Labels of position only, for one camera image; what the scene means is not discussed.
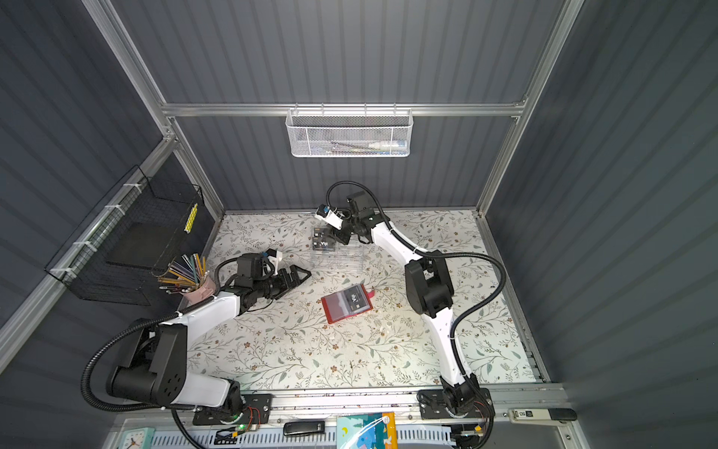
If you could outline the black vip card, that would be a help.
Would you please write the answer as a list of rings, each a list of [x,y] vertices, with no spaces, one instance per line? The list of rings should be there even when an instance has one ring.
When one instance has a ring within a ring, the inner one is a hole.
[[[336,250],[336,241],[327,236],[324,229],[317,228],[312,233],[312,250],[317,252],[332,252]]]
[[[360,314],[371,308],[364,286],[354,285],[342,292],[346,314]]]

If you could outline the red leather card holder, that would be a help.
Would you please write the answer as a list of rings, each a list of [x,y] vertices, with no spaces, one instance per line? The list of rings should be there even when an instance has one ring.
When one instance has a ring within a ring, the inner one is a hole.
[[[334,324],[344,319],[369,312],[373,309],[373,290],[367,290],[364,284],[351,287],[322,297],[321,303],[327,323]]]

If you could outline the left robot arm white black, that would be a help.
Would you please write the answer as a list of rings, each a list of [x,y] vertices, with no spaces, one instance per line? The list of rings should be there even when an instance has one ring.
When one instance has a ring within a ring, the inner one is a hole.
[[[107,393],[132,405],[241,412],[245,405],[239,383],[191,372],[188,351],[211,329],[255,312],[260,299],[272,303],[312,276],[297,265],[282,268],[280,260],[280,252],[269,249],[220,263],[212,276],[215,290],[205,299],[119,341],[120,353],[106,382]]]

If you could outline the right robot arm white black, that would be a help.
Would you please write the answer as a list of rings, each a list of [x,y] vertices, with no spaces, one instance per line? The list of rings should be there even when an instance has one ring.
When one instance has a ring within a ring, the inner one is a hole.
[[[344,211],[323,204],[315,217],[329,225],[341,243],[355,236],[383,249],[404,269],[409,306],[421,316],[438,353],[444,402],[460,413],[475,400],[478,387],[455,338],[454,286],[446,261],[438,251],[421,248],[398,231],[368,193],[349,196],[348,202]]]

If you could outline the clear acrylic organizer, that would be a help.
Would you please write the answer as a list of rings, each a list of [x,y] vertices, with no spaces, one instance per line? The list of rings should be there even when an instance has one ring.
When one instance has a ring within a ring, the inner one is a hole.
[[[330,237],[331,226],[316,226],[324,229]],[[336,250],[332,252],[317,252],[312,250],[312,236],[310,237],[310,262],[312,267],[318,271],[325,271],[338,274],[358,274],[364,270],[365,245],[360,243],[357,237],[352,237],[348,245],[336,242]]]

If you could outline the pink pencil cup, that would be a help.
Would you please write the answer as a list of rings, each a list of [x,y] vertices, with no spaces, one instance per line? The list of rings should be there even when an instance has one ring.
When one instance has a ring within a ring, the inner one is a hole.
[[[216,290],[217,286],[215,280],[208,275],[198,288],[191,292],[181,294],[182,300],[179,303],[179,309],[185,310],[206,299],[211,299],[215,295]]]

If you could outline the bundle of coloured pencils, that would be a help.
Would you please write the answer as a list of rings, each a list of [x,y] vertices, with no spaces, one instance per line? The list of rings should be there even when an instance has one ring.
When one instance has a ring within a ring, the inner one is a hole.
[[[159,289],[168,294],[186,294],[198,290],[209,279],[206,260],[200,254],[182,254],[168,263],[157,278]]]

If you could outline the white marker in basket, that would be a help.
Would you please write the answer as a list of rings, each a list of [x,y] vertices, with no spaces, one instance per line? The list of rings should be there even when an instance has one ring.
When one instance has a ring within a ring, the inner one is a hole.
[[[407,155],[409,143],[406,140],[380,140],[372,142],[347,142],[333,140],[330,142],[333,151],[354,153],[377,153],[378,155]]]

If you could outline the yellow marker in basket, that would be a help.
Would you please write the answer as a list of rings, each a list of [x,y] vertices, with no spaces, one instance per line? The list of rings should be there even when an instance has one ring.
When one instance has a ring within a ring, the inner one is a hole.
[[[183,228],[183,231],[186,234],[190,234],[192,232],[197,213],[198,213],[198,204],[195,203],[193,205],[192,209],[190,209],[190,213],[188,213],[188,216],[187,216],[184,228]]]

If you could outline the small black device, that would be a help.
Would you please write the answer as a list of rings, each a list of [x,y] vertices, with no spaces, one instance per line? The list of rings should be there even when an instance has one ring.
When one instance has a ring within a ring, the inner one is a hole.
[[[287,422],[282,428],[285,437],[298,438],[309,435],[324,434],[325,421],[323,420],[297,420]]]

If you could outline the colourful picture book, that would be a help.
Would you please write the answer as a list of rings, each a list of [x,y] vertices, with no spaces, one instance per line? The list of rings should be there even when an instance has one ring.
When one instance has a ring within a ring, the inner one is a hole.
[[[340,416],[336,442],[339,449],[398,449],[395,414]]]

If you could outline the teal alarm clock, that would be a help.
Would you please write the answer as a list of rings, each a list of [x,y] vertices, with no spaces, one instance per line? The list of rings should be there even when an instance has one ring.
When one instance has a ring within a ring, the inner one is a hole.
[[[131,428],[125,430],[117,444],[118,449],[151,449],[153,446],[154,428]]]

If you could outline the white mesh wall basket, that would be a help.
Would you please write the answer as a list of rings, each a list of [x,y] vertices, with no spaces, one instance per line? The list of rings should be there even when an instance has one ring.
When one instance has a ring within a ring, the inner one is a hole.
[[[285,127],[291,154],[298,158],[404,158],[411,153],[414,117],[411,110],[360,108],[336,110],[319,109],[317,112],[295,108],[286,114]],[[407,155],[378,155],[333,151],[333,140],[372,142],[380,140],[406,140]]]

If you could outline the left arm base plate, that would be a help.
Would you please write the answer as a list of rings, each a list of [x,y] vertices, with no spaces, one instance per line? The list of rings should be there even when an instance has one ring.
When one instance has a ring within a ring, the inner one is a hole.
[[[271,394],[242,395],[220,408],[203,408],[194,413],[194,426],[259,426],[269,422]]]

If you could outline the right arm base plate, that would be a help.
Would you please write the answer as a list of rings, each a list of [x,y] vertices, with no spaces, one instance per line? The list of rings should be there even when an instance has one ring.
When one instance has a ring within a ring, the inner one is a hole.
[[[423,389],[416,394],[422,419],[474,419],[495,417],[490,392],[480,388],[479,393],[469,390],[464,398],[454,398],[440,389]]]

